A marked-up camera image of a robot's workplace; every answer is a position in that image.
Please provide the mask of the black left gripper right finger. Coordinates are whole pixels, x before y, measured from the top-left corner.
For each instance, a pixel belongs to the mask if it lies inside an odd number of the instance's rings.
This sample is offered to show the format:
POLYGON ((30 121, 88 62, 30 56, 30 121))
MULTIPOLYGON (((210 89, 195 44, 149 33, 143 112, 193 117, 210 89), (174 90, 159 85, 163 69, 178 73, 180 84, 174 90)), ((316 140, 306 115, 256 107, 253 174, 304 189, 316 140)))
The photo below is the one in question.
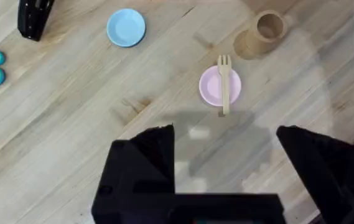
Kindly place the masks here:
POLYGON ((325 223, 354 223, 354 143, 298 126, 276 135, 325 223))

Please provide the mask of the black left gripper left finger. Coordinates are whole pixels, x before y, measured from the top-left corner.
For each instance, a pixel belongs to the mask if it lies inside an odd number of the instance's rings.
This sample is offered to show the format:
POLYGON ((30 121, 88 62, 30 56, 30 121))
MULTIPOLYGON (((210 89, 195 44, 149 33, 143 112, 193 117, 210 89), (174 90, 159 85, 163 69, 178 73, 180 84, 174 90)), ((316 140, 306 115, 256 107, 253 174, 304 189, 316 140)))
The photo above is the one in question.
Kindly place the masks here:
POLYGON ((91 207, 95 223, 166 223, 154 208, 159 194, 175 192, 174 126, 149 128, 112 142, 91 207))

